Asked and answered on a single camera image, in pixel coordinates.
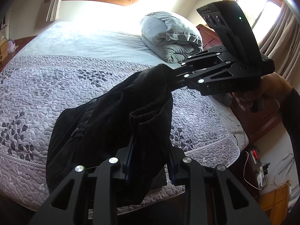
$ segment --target quilted bedspread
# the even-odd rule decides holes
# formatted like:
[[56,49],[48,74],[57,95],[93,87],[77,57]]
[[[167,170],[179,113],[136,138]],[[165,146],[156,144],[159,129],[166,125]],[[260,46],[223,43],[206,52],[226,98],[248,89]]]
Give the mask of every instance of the quilted bedspread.
[[[49,196],[47,150],[60,113],[105,94],[149,67],[75,56],[28,55],[11,60],[0,73],[0,193],[37,210]],[[239,148],[208,97],[181,88],[173,92],[173,102],[170,139],[174,146],[209,167],[229,166],[238,158]],[[118,208],[118,213],[184,192],[184,186],[167,182],[167,186],[149,191],[141,205]]]

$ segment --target wooden headboard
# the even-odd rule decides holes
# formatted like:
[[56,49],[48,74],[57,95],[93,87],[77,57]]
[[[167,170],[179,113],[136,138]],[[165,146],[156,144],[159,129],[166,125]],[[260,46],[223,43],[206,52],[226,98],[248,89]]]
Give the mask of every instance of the wooden headboard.
[[[202,36],[204,50],[222,44],[214,31],[203,25],[198,25],[197,29]],[[266,101],[265,109],[257,113],[251,113],[249,110],[243,111],[235,98],[233,98],[230,108],[247,134],[250,146],[281,122],[281,118],[277,114],[278,105],[273,100]]]

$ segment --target black sleeve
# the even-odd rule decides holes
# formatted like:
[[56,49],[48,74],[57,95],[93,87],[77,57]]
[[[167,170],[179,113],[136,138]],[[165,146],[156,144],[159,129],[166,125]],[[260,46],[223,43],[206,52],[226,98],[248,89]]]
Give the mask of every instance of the black sleeve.
[[[300,95],[295,89],[281,103],[279,114],[291,138],[298,178],[300,177]],[[300,199],[281,225],[299,224]]]

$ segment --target human hand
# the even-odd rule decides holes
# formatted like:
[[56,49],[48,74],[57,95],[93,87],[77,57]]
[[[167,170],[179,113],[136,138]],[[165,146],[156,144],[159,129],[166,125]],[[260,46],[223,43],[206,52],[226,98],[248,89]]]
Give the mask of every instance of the human hand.
[[271,73],[261,78],[261,83],[258,89],[246,92],[234,92],[240,107],[245,111],[246,107],[252,107],[253,100],[262,97],[263,99],[274,99],[280,103],[291,93],[292,87],[290,84],[277,73]]

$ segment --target purple object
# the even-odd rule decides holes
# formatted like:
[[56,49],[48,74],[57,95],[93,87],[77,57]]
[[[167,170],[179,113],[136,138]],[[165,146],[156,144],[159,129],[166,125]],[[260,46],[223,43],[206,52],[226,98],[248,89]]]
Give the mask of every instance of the purple object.
[[13,39],[8,40],[8,47],[7,47],[7,52],[11,53],[16,50],[16,43]]

